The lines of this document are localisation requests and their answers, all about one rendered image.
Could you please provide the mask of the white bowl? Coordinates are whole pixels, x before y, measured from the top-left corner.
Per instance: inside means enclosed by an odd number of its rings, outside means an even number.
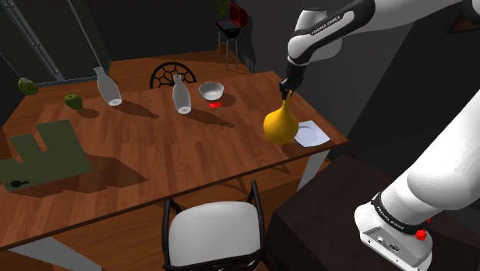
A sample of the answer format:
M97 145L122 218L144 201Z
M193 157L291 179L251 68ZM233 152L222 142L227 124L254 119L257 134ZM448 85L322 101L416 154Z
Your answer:
M198 88L201 96L209 101L220 99L223 95L224 89L223 84L219 82L205 82Z

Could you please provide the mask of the yellow round long-necked vase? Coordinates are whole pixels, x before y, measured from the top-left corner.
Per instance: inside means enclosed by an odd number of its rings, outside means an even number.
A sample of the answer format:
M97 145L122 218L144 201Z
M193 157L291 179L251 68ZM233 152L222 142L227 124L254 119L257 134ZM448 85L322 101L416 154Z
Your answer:
M263 122L266 139L279 146L292 141L298 132L298 121L289 108L292 94L288 91L281 107L267 114Z

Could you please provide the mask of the green potted plant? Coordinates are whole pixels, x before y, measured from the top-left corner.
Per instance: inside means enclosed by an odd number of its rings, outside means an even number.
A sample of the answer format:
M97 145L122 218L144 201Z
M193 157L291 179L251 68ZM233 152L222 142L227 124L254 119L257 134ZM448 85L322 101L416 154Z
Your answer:
M225 15L226 12L229 11L230 3L231 2L235 3L235 0L208 0L208 1L218 9L218 12L221 18Z

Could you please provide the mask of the brown wooden table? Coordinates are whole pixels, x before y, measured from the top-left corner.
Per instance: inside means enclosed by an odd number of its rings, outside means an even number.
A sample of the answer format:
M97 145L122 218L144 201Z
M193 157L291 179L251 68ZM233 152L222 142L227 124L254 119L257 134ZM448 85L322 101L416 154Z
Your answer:
M42 264L18 263L11 250L45 237L106 271L159 270L155 224L164 198L235 179L247 193L251 179L277 176L287 171L288 162L298 166L346 143L307 102L318 88L303 85L289 104L298 121L312 120L331 139L305 148L265 139L264 118L282 104L275 72L227 72L216 81L225 88L222 107L210 108L198 83L192 83L192 109L186 115L177 112L170 87L138 87L124 78L118 78L122 103L114 107L94 82L43 88L25 97L0 129L0 160L22 161L9 140L13 136L32 134L46 151L35 126L67 119L92 171L17 192L0 184L0 271L42 269ZM69 108L68 94L79 95L83 109Z

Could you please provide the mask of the green apple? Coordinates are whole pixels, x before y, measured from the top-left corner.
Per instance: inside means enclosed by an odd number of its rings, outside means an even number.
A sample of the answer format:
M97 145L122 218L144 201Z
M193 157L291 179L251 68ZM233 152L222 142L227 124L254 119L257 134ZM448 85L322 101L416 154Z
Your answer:
M81 110L83 109L82 98L76 94L68 94L64 97L64 103L71 109Z

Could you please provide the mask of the black grill with red lid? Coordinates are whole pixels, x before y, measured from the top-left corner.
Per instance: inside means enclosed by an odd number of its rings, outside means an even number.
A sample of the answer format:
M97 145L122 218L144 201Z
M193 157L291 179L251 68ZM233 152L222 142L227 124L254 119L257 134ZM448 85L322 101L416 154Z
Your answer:
M238 43L237 38L241 29L248 23L248 14L246 10L240 7L236 0L228 3L229 19L217 21L218 27L218 56L220 56L222 46L222 35L226 37L225 41L225 68L228 68L228 58L230 55L229 42L235 43L236 67L238 67Z

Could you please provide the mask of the dark robot stand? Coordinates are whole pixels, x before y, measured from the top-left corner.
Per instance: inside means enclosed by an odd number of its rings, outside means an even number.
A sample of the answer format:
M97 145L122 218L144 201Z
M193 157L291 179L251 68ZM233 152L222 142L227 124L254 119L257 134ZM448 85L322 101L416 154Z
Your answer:
M273 213L265 243L278 271L401 271L359 238L355 209L392 180L363 159L338 156ZM428 271L480 271L480 234L432 218Z

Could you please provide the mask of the dark window with grey frame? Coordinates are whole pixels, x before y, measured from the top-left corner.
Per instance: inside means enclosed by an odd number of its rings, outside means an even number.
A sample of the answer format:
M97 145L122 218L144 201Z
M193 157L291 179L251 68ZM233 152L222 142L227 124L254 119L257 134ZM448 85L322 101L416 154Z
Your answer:
M112 63L86 0L0 0L0 56L40 87L92 82Z

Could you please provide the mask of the black web-back chair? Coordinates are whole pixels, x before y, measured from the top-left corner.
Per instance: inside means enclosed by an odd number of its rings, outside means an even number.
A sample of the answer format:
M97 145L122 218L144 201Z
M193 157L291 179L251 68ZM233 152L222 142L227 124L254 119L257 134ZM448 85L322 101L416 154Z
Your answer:
M197 82L195 74L186 65L180 62L164 62L152 72L149 82L150 89L173 86L175 84L175 75L179 75L180 79L188 84Z

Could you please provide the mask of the white-seat black-frame chair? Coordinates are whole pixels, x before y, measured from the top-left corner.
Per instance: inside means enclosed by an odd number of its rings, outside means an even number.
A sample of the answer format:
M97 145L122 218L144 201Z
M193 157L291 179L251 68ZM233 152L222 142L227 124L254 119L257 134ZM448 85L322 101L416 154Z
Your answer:
M210 202L181 209L164 201L165 271L256 271L266 259L265 220L258 187L244 202Z

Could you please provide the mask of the white square plate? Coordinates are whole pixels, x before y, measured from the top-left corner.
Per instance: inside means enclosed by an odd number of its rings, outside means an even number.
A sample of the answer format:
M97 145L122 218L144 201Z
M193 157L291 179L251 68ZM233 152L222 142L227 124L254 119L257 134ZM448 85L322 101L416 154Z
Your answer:
M295 135L295 141L303 147L320 146L331 139L318 127L312 120L300 122L298 131Z

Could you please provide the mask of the olive green flat sheet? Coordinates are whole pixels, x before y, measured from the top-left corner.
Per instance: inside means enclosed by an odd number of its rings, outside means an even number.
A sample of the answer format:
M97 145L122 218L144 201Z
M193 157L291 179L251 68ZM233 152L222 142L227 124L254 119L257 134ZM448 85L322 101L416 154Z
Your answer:
M0 160L0 183L8 192L92 171L69 120L44 122L35 127L47 150L40 149L32 134L9 139L22 161Z

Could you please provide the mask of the clear glass bottle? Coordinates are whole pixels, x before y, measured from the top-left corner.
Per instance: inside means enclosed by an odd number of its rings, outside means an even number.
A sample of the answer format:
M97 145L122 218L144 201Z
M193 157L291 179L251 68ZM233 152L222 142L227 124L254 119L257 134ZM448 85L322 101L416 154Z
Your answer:
M105 70L99 66L94 68L97 75L98 91L102 98L110 105L117 106L122 103L122 97L118 86L106 73Z
M188 114L191 111L191 97L189 91L180 75L174 75L173 79L175 84L172 91L172 98L175 107L180 114Z

